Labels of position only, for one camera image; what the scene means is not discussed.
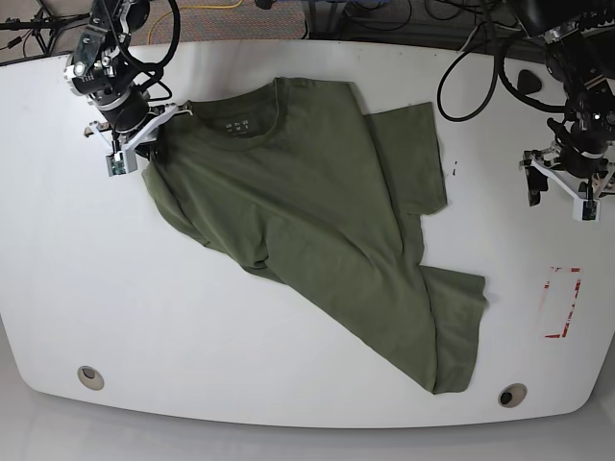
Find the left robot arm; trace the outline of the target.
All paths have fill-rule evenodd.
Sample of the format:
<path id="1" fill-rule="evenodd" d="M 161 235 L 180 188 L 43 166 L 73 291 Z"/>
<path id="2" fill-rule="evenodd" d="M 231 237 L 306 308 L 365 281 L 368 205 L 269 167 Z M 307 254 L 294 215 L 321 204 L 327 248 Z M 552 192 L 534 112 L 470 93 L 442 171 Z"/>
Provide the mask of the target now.
<path id="1" fill-rule="evenodd" d="M 580 205 L 584 221 L 595 219 L 600 198 L 614 192 L 614 163 L 607 153 L 614 146 L 614 94 L 601 67 L 608 47 L 593 48 L 584 32 L 613 27 L 611 1 L 510 1 L 507 4 L 521 32 L 505 39 L 497 61 L 504 87 L 517 100 L 547 113 L 552 145 L 524 153 L 531 206 L 540 203 L 550 182 L 558 182 Z M 566 96 L 561 106 L 529 97 L 505 74 L 504 56 L 522 38 L 541 38 L 549 73 Z"/>

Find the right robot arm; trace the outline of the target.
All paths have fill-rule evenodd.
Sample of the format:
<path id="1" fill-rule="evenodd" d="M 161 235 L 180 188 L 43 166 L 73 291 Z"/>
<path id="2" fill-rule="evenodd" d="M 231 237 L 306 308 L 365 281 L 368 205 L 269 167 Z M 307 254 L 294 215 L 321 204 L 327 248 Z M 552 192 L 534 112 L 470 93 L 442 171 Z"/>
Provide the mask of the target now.
<path id="1" fill-rule="evenodd" d="M 112 175 L 131 171 L 129 161 L 136 156 L 150 158 L 157 150 L 160 128 L 179 113 L 170 102 L 172 90 L 162 81 L 181 35 L 179 5 L 168 5 L 172 36 L 161 60 L 142 61 L 129 51 L 132 34 L 147 22 L 148 1 L 95 1 L 64 68 L 71 90 L 86 97 L 104 118 L 90 123 L 86 135 L 96 135 L 109 146 Z"/>

